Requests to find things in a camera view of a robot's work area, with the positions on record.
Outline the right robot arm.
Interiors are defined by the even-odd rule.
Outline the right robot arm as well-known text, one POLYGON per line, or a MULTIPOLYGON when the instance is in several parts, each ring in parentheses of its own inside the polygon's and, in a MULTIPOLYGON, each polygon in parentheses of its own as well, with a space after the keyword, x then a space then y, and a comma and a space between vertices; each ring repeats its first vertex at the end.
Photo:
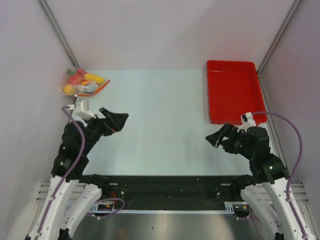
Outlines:
POLYGON ((222 146, 229 154, 249 161, 252 176, 241 175, 231 181, 230 194, 244 200, 268 231, 272 240, 315 240, 288 186, 289 174, 282 160, 271 153, 265 128, 238 128, 229 123, 205 138, 213 147, 222 146))

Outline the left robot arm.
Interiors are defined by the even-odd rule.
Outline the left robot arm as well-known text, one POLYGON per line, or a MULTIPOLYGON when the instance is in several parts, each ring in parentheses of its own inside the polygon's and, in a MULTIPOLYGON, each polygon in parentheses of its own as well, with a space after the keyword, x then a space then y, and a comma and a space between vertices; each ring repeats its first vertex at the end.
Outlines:
POLYGON ((33 229, 25 236, 27 240, 71 240, 90 208, 111 193, 109 179, 93 174, 74 204, 67 208, 89 162, 88 154, 101 137, 120 132, 129 114, 114 113, 102 107, 99 109, 102 118, 89 113, 88 117, 78 121, 68 112, 75 110, 75 106, 67 105, 61 109, 69 122, 64 127, 62 143, 53 162, 44 205, 33 229))

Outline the yellow fake corn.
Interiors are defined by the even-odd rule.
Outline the yellow fake corn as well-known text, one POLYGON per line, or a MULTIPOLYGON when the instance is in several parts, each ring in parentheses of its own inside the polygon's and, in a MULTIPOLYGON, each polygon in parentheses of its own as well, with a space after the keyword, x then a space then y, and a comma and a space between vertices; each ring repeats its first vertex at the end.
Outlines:
POLYGON ((84 79, 88 82, 95 82, 97 85, 102 85, 105 82, 105 79, 103 77, 92 73, 86 73, 84 75, 84 79))

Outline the clear zip top bag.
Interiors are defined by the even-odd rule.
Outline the clear zip top bag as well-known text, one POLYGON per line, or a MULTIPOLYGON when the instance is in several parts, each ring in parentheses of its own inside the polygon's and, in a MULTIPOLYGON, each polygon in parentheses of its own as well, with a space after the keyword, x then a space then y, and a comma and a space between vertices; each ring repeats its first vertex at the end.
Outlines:
POLYGON ((96 89, 96 91, 93 94, 87 94, 84 92, 84 86, 90 83, 89 81, 86 81, 84 79, 84 75, 87 73, 90 73, 90 72, 87 72, 87 71, 85 71, 81 68, 75 67, 75 66, 68 68, 65 71, 65 74, 63 75, 63 77, 59 83, 59 93, 63 96, 92 97, 92 96, 98 94, 100 91, 102 91, 103 88, 105 88, 110 83, 109 79, 104 78, 104 84, 98 85, 98 88, 96 89), (73 75, 81 76, 81 82, 78 85, 73 85, 76 90, 75 94, 66 95, 63 92, 63 87, 68 84, 69 77, 73 76, 73 75))

